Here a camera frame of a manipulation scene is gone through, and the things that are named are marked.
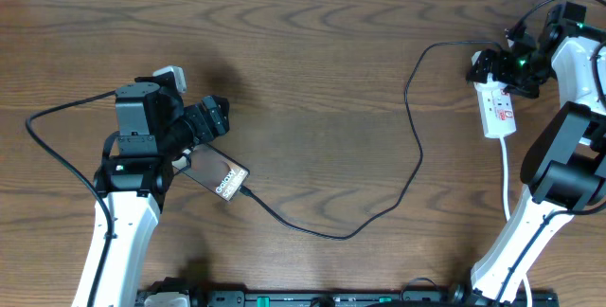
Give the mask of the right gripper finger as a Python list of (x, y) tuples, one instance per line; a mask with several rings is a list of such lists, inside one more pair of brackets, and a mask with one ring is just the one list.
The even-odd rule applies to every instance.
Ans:
[(466, 75), (467, 82), (488, 83), (498, 81), (501, 52), (493, 49), (482, 50), (476, 64)]
[(504, 91), (510, 95), (520, 96), (527, 99), (537, 99), (540, 95), (538, 85), (513, 86), (508, 84)]

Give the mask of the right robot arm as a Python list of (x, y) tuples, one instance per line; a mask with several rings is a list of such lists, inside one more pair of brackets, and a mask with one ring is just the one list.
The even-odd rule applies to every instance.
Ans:
[(520, 19), (506, 32), (508, 49), (472, 56), (466, 80), (477, 92), (486, 137), (511, 135), (511, 96), (536, 99), (549, 79), (558, 83), (561, 108), (526, 153), (517, 206), (469, 283), (451, 294), (455, 303), (512, 304), (556, 233), (576, 216), (605, 209), (605, 32), (586, 24), (586, 8), (576, 1), (546, 0), (538, 38)]

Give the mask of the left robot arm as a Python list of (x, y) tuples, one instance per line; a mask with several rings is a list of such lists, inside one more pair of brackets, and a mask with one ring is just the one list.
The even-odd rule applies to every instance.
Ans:
[(229, 102), (185, 106), (174, 84), (148, 80), (116, 90), (117, 132), (105, 142), (94, 189), (95, 228), (76, 306), (132, 306), (143, 263), (185, 150), (229, 130)]

